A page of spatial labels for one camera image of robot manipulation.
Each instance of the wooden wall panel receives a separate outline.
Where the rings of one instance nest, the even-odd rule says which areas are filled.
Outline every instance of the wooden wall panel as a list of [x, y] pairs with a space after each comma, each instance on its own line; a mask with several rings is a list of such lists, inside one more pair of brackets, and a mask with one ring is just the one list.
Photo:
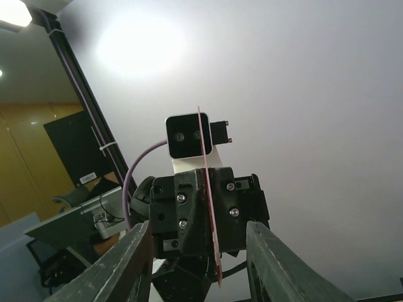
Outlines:
[[56, 119], [49, 104], [10, 105], [1, 109], [10, 134], [35, 180], [45, 205], [55, 215], [60, 205], [52, 197], [74, 189], [43, 124]]
[[49, 217], [3, 122], [0, 123], [0, 142], [0, 225], [32, 212], [37, 212], [41, 219]]
[[4, 225], [8, 225], [9, 223], [10, 223], [10, 220], [7, 217], [7, 214], [3, 208], [2, 202], [0, 202], [0, 228], [3, 227]]
[[81, 104], [50, 104], [52, 111], [57, 119], [65, 116], [73, 115], [74, 113], [83, 110]]

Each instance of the camera lens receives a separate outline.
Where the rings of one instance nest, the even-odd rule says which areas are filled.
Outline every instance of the camera lens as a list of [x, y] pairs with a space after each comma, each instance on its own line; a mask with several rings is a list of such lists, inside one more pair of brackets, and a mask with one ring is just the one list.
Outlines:
[[199, 140], [200, 139], [200, 131], [196, 131], [193, 136], [195, 137], [195, 139]]
[[184, 140], [184, 135], [182, 133], [175, 134], [175, 140], [177, 142], [182, 142]]

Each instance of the black aluminum frame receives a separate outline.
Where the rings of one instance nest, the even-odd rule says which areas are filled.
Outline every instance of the black aluminum frame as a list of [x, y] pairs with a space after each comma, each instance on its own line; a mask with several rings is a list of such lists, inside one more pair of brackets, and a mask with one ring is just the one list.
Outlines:
[[[67, 41], [66, 36], [64, 35], [62, 28], [60, 26], [59, 21], [57, 20], [56, 15], [48, 13], [46, 11], [43, 11], [41, 9], [33, 8], [31, 6], [28, 6], [28, 10], [30, 11], [32, 15], [32, 23], [39, 25], [43, 27], [48, 34], [50, 34], [50, 30], [48, 29], [48, 23], [45, 20], [45, 17], [48, 19], [49, 24], [51, 25], [52, 29], [57, 29], [49, 35], [50, 41], [52, 42], [52, 45], [55, 48], [55, 51], [57, 55], [59, 56], [59, 59], [66, 71], [67, 76], [69, 77], [69, 80], [76, 91], [76, 94], [80, 100], [80, 103], [82, 107], [84, 108], [85, 112], [87, 112], [88, 116], [90, 116], [89, 112], [91, 112], [91, 115], [93, 116], [94, 120], [91, 120], [91, 123], [93, 126], [97, 126], [99, 128], [99, 131], [102, 135], [102, 137], [106, 140], [106, 143], [110, 142], [115, 142], [115, 138], [113, 137], [113, 134], [105, 120], [105, 117], [102, 114], [101, 109], [98, 106], [98, 103], [95, 100], [94, 94], [85, 78], [85, 75], [83, 71], [80, 68], [80, 65], [76, 59], [76, 56], [74, 55], [69, 42]], [[65, 64], [64, 60], [62, 59], [64, 57], [68, 63], [68, 66]], [[69, 70], [73, 73], [74, 79], [76, 83], [74, 83], [74, 79], [71, 76]], [[83, 97], [79, 93], [79, 90], [77, 86], [79, 86], [79, 90], [82, 92], [86, 102], [84, 101]], [[99, 133], [96, 133], [96, 137], [99, 142], [101, 142], [101, 138], [99, 137]], [[128, 166], [125, 162], [125, 159], [123, 158], [122, 153], [120, 152], [120, 149], [117, 144], [110, 145], [108, 147], [108, 150], [110, 151], [110, 156], [108, 156], [108, 159], [110, 160], [116, 178], [119, 181], [119, 184], [123, 186], [123, 180], [121, 179], [122, 176], [123, 178], [125, 177], [127, 171], [128, 171]], [[137, 185], [133, 178], [131, 178], [130, 185], [129, 185], [129, 193], [132, 195], [134, 191], [136, 190]]]

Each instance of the black cable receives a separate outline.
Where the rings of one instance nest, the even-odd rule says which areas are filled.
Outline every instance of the black cable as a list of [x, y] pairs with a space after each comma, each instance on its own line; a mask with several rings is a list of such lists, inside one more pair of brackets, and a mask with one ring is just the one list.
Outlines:
[[88, 222], [90, 225], [93, 225], [94, 223], [100, 223], [100, 222], [110, 223], [110, 221], [108, 221], [108, 220], [102, 220], [102, 218], [100, 218], [100, 219], [98, 219], [98, 220], [96, 220], [96, 221], [90, 221], [90, 220], [86, 219], [86, 216], [85, 216], [85, 214], [84, 214], [82, 205], [79, 204], [79, 206], [81, 207], [81, 216], [82, 216], [82, 217], [84, 218], [84, 220], [85, 220], [86, 222]]
[[105, 209], [105, 207], [104, 207], [103, 204], [102, 204], [102, 194], [99, 196], [99, 204], [101, 205], [102, 210], [104, 210], [105, 213], [108, 214], [109, 216], [111, 216], [112, 218], [117, 219], [117, 220], [121, 220], [121, 221], [124, 221], [124, 220], [125, 220], [123, 217], [120, 218], [120, 217], [116, 217], [115, 215], [112, 215], [111, 213], [109, 213], [109, 212]]
[[[229, 269], [228, 271], [225, 271], [225, 272], [222, 273], [222, 279], [224, 279], [224, 278], [226, 278], [226, 277], [229, 277], [229, 276], [232, 276], [233, 274], [236, 274], [237, 272], [239, 272], [239, 271], [245, 269], [246, 266], [247, 266], [247, 262], [246, 262], [246, 261], [244, 261], [244, 262], [238, 264], [237, 266], [234, 266], [232, 269]], [[212, 281], [212, 282], [217, 282], [217, 275], [214, 275], [214, 276], [211, 278], [211, 281]]]

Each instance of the black monitor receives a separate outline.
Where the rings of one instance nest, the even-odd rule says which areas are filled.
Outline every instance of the black monitor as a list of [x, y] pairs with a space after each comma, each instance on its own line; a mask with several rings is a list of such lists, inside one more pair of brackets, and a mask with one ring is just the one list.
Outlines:
[[85, 111], [44, 124], [44, 127], [76, 187], [113, 171], [105, 151], [99, 150]]

